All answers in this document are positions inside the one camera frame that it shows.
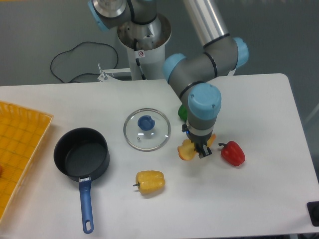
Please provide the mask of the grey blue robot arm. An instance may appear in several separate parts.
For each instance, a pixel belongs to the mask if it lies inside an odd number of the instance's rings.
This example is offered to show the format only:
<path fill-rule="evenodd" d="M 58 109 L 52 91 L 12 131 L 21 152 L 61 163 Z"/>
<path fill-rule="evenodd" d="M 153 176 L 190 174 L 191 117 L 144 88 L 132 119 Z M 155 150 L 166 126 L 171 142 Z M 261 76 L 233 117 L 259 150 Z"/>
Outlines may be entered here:
<path fill-rule="evenodd" d="M 182 160 L 211 154 L 213 128 L 221 108 L 220 91 L 209 80 L 225 76 L 249 58 L 246 43 L 231 37 L 212 0 L 186 0 L 184 6 L 202 44 L 193 59 L 178 53 L 165 56 L 171 37 L 169 21 L 157 11 L 154 0 L 91 0 L 90 12 L 102 31 L 117 29 L 126 47 L 133 80 L 166 79 L 187 119 L 182 126 L 187 139 L 178 147 Z"/>

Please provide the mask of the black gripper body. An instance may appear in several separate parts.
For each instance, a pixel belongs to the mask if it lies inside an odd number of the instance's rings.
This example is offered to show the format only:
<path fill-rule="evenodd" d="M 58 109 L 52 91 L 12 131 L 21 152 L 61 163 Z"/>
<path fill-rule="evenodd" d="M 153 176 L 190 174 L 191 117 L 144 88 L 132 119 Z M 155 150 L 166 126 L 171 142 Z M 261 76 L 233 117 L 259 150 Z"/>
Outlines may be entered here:
<path fill-rule="evenodd" d="M 214 142 L 214 134 L 212 133 L 214 126 L 208 129 L 196 129 L 188 123 L 182 125 L 182 132 L 186 133 L 188 139 L 195 144 L 195 147 L 202 149 L 210 147 Z"/>

